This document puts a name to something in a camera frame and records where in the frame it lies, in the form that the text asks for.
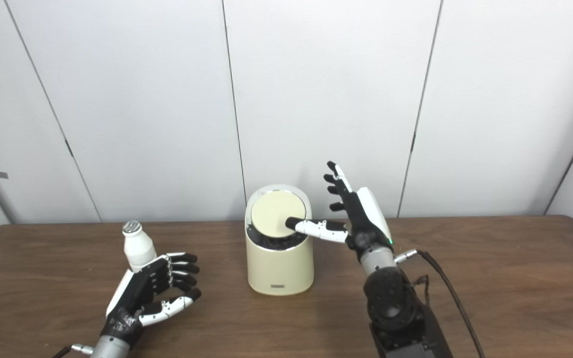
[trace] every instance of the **black cable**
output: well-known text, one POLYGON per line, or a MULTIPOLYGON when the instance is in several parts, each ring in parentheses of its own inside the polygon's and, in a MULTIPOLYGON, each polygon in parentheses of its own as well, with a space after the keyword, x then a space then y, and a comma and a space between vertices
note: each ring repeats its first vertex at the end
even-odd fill
POLYGON ((468 332, 470 332, 470 336, 473 338, 473 342, 475 343, 475 348, 477 349, 477 353, 479 354, 479 357, 485 358, 485 354, 483 353, 483 348, 481 348, 481 343, 479 342, 479 338, 477 338, 477 334, 475 333, 475 329, 473 328, 473 324, 470 322, 470 319, 468 318, 468 314, 466 313, 466 310, 464 309, 464 305, 461 303, 459 296, 455 292, 455 288, 452 286, 452 283, 450 283, 450 280, 446 276, 445 272, 443 272, 443 269, 441 269, 441 267, 439 266, 437 261, 435 259, 433 259, 429 253, 427 253, 425 251, 417 250, 417 254, 420 254, 421 257, 425 261, 427 261, 427 263, 429 263, 432 266, 432 268, 435 269, 435 271, 439 274, 439 276, 441 276, 441 279, 443 279, 444 283, 448 287, 448 290, 450 291, 450 294, 452 295, 452 299, 455 300, 455 304, 457 305, 457 308, 459 308, 459 312, 461 313, 461 317, 463 317, 464 322, 466 323, 466 328, 468 328, 468 332))
POLYGON ((65 347, 63 347, 63 349, 61 349, 61 351, 59 351, 59 353, 55 354, 54 357, 52 358, 61 358, 66 354, 70 353, 70 349, 72 349, 72 346, 66 345, 65 347))
POLYGON ((425 295, 425 300, 426 300, 426 306, 430 306, 430 295, 428 294, 428 284, 430 283, 430 281, 428 280, 428 275, 424 274, 423 276, 420 276, 419 278, 417 278, 413 283, 412 286, 416 286, 416 285, 426 285, 424 290, 423 290, 423 294, 425 295))

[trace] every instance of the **white robotic finger segment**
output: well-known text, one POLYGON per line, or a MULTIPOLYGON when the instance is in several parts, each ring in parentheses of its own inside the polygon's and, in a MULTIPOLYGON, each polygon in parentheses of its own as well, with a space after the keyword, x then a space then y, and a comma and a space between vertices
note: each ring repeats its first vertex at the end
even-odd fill
POLYGON ((338 243, 346 242, 346 237, 348 236, 348 231, 346 230, 340 231, 328 229, 326 220, 321 222, 301 220, 295 225, 294 230, 298 233, 338 243))
POLYGON ((201 294, 198 288, 192 288, 185 295, 174 297, 169 301, 161 301, 159 312, 141 315, 139 320, 143 326, 150 326, 162 322, 190 306, 201 294))
POLYGON ((129 284, 132 277, 134 277, 134 272, 132 272, 129 269, 126 270, 125 274, 123 275, 123 278, 121 278, 121 282, 119 282, 118 287, 116 288, 116 291, 114 291, 112 299, 109 300, 109 304, 107 305, 107 309, 105 310, 105 317, 109 315, 109 313, 114 309, 114 306, 116 306, 116 304, 118 303, 118 300, 121 299, 121 296, 123 295, 123 292, 125 292, 125 288, 129 284))
POLYGON ((335 170, 337 172, 337 179, 341 180, 344 182, 344 186, 346 186, 346 190, 348 190, 348 192, 353 192, 353 190, 351 189, 350 184, 348 184, 348 179, 346 179, 344 177, 344 172, 342 172, 341 168, 339 167, 339 165, 335 165, 335 170))
POLYGON ((154 315, 141 315, 139 321, 143 324, 143 327, 151 326, 152 324, 162 322, 168 319, 170 316, 164 312, 159 312, 154 315))

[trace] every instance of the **wooden table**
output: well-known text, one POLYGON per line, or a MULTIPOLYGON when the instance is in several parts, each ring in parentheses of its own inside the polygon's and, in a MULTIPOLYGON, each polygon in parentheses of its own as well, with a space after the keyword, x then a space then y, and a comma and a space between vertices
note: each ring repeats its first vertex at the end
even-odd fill
MULTIPOLYGON (((573 357, 573 220, 568 217, 403 218, 396 251, 428 250, 458 291, 489 358, 573 357)), ((132 358, 375 358, 364 274, 344 245, 316 241, 315 283, 269 297, 246 282, 241 222, 145 224, 159 253, 197 254, 201 299, 149 328, 132 358)), ((127 262, 120 224, 0 227, 0 357, 49 358, 93 345, 127 262)), ((431 303, 457 358, 472 341, 436 273, 431 303)), ((70 353, 71 357, 80 356, 70 353)))

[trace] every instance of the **cable connector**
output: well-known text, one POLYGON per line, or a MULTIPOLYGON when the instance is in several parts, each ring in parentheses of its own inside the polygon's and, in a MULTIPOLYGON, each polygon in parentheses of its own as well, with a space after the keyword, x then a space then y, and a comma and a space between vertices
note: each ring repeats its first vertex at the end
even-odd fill
POLYGON ((94 347, 90 347, 88 345, 81 345, 81 344, 73 344, 71 346, 73 351, 77 351, 77 352, 81 352, 87 356, 91 356, 93 351, 94 351, 94 347))
POLYGON ((402 254, 399 254, 399 255, 395 256, 395 263, 397 263, 397 264, 402 263, 402 262, 406 261, 407 259, 411 258, 412 256, 415 256, 417 253, 418 252, 416 249, 412 249, 412 250, 408 250, 402 254))

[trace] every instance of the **silver metal cylinder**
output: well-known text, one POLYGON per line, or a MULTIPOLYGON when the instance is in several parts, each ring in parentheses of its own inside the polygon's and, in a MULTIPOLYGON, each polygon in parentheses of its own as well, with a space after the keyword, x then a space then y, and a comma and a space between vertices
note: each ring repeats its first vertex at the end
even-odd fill
POLYGON ((384 246, 376 246, 373 250, 362 254, 360 263, 362 264, 362 268, 364 268, 366 277, 380 268, 397 266, 393 256, 393 250, 384 246))
POLYGON ((81 352, 86 356, 89 356, 94 352, 94 347, 90 347, 88 345, 73 344, 71 348, 73 351, 81 352))
POLYGON ((141 229, 141 223, 136 220, 128 221, 123 225, 123 232, 125 234, 136 233, 141 229))
POLYGON ((111 336, 101 336, 90 358, 126 358, 129 344, 111 336))
POLYGON ((416 254, 418 254, 416 249, 402 252, 402 254, 395 256, 395 262, 396 263, 402 263, 402 262, 406 261, 407 259, 411 258, 412 256, 415 256, 416 254))

